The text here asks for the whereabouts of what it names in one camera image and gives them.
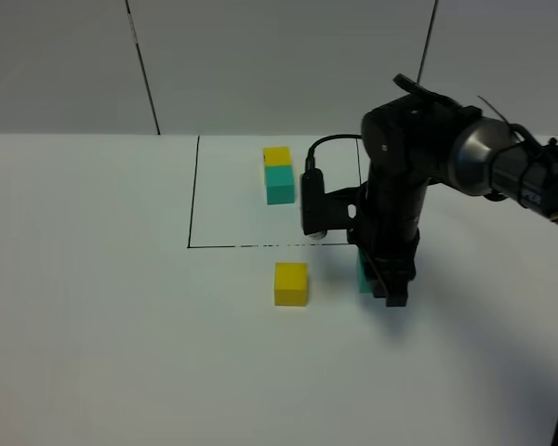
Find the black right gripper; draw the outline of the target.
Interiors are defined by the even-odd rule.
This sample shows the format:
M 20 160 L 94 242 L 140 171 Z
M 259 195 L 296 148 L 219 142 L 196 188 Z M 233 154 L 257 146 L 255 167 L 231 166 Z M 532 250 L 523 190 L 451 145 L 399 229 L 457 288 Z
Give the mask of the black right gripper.
M 426 178 L 370 178 L 359 190 L 347 240 L 366 255 L 377 276 L 372 296 L 385 298 L 387 307 L 407 304 L 427 187 Z

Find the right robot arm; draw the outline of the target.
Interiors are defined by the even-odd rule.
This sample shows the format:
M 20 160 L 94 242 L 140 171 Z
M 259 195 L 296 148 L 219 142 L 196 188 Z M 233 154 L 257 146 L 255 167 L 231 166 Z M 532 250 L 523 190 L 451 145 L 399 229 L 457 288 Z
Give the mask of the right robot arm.
M 441 184 L 492 202 L 511 199 L 558 226 L 558 142 L 483 115 L 398 74 L 399 99 L 368 112 L 361 137 L 368 178 L 348 240 L 362 256 L 375 298 L 403 307 L 415 279 L 419 218 L 427 189 Z

